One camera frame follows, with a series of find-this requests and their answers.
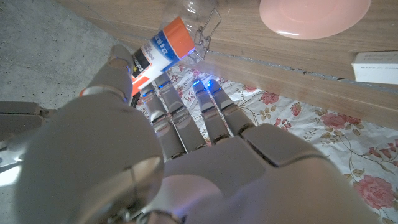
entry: plastic bottle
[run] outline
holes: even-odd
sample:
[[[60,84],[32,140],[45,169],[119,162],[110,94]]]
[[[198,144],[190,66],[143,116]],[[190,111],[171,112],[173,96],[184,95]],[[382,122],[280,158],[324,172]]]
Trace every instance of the plastic bottle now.
[[[221,22],[215,7],[213,0],[168,1],[159,33],[132,55],[132,96],[177,62],[194,65],[204,60]]]

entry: robotic hand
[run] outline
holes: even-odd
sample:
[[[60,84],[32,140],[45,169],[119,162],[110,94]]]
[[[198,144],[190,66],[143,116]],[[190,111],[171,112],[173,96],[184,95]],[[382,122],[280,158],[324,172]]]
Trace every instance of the robotic hand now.
[[[166,74],[141,91],[151,127],[126,104],[131,66],[115,46],[35,135],[16,192],[22,223],[376,223],[322,153],[255,127],[214,80],[193,83],[213,146]]]

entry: pink plate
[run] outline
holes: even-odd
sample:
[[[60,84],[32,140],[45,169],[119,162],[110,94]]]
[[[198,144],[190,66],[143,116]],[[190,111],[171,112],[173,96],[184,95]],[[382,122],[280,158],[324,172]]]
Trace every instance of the pink plate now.
[[[365,16],[371,0],[262,0],[260,16],[272,31],[295,39],[338,34]]]

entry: white box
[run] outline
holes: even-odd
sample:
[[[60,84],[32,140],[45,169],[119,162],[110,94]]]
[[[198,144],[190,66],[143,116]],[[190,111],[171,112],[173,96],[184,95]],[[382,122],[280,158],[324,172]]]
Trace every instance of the white box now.
[[[358,82],[398,84],[398,51],[361,52],[352,66]]]

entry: gray floor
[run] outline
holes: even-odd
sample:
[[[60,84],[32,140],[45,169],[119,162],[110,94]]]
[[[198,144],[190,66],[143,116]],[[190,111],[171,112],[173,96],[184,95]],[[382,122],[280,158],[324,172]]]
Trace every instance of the gray floor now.
[[[0,0],[0,101],[58,108],[78,95],[118,41],[50,0]],[[17,223],[13,185],[0,187],[0,223]]]

